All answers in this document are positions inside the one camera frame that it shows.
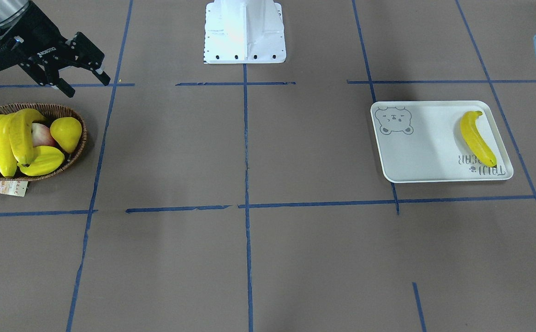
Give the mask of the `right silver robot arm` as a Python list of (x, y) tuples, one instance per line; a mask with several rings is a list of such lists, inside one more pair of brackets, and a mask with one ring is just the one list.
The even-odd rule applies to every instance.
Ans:
[(75, 90), (60, 76), (68, 67), (89, 70), (104, 86), (104, 53), (82, 32), (63, 36), (53, 21), (31, 0), (0, 0), (0, 72), (19, 66), (36, 84), (59, 89), (67, 97)]

